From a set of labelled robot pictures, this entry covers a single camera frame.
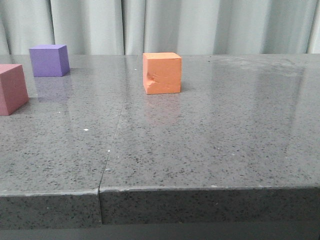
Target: gray countertop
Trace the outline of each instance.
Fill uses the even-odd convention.
[[[146,95],[141,56],[70,55],[0,117],[0,229],[320,220],[320,55],[183,56]]]

